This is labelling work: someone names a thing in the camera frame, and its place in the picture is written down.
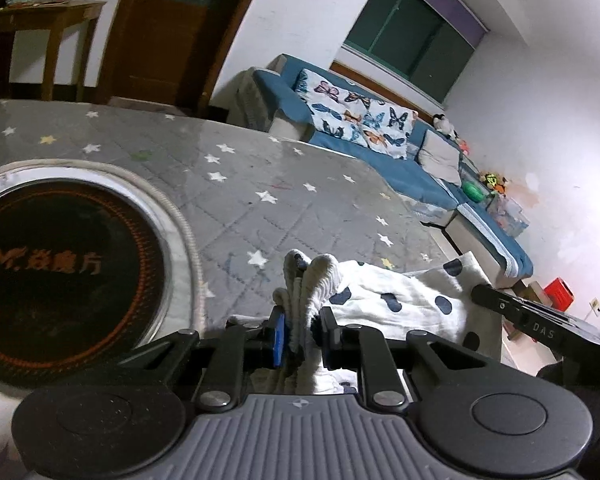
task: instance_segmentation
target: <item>metal screw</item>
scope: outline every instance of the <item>metal screw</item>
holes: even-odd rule
[[[231,401],[231,396],[218,390],[211,392],[205,392],[200,395],[200,402],[205,406],[211,406],[213,408],[221,408],[226,406]]]
[[[374,393],[374,402],[379,406],[400,406],[404,402],[404,395],[393,390],[384,390]]]

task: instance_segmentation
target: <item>yellow star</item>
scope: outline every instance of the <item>yellow star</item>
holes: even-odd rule
[[[395,269],[395,265],[391,263],[389,258],[382,258],[382,264],[389,270]]]

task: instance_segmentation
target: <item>red box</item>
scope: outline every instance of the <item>red box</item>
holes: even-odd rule
[[[554,302],[554,308],[564,312],[573,303],[573,293],[562,278],[556,278],[544,288],[547,296]]]

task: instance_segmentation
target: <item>table leg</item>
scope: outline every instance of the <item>table leg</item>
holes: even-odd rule
[[[80,70],[78,70],[78,83],[76,85],[75,101],[82,102],[84,96],[84,76],[87,72],[87,63],[89,62],[89,53],[91,52],[91,44],[93,43],[93,34],[96,31],[98,19],[89,20],[87,24],[87,33],[82,44],[82,54],[80,55]]]
[[[64,28],[54,26],[49,31],[49,40],[46,44],[45,74],[42,77],[43,101],[51,101],[54,95],[54,79],[56,78],[56,66],[58,65],[58,52],[62,43],[62,32]]]

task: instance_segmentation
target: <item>gray ribbed plate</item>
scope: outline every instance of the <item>gray ribbed plate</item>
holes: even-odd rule
[[[469,480],[431,456],[404,420],[353,395],[250,395],[202,415],[181,444],[128,480]],[[571,480],[566,473],[556,480]],[[43,480],[32,475],[27,480]]]

